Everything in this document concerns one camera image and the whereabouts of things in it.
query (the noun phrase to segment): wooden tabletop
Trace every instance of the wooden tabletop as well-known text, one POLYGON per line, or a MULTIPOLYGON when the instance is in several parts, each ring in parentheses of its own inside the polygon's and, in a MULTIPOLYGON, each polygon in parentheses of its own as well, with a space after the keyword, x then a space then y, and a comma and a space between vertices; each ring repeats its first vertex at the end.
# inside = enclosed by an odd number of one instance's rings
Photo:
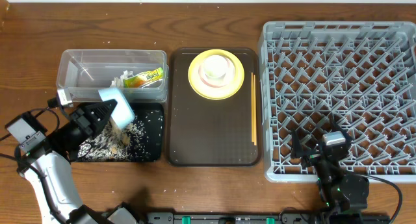
MULTIPOLYGON (((416 22, 416 5, 12 4, 0 30, 0 124, 46 106, 66 49, 160 49, 169 57, 181 47, 257 52, 264 23, 294 20, 416 22)), ((48 129, 55 124, 47 114, 40 120, 48 129)), ((6 133, 0 128, 1 136, 6 133)), ((9 138, 0 144, 0 152, 12 155, 17 142, 9 138)), ((72 172, 84 204, 97 211, 122 201, 136 211, 207 213, 322 206, 315 184, 270 183, 262 162, 252 168, 176 168, 162 157, 149 164, 74 163, 72 172)), ((0 174, 0 223, 40 223, 35 194, 16 174, 16 163, 0 158, 0 174)), ((400 188, 404 202, 396 223, 411 223, 416 184, 400 188)), ((392 187, 371 184, 366 212, 391 216, 397 199, 392 187)))

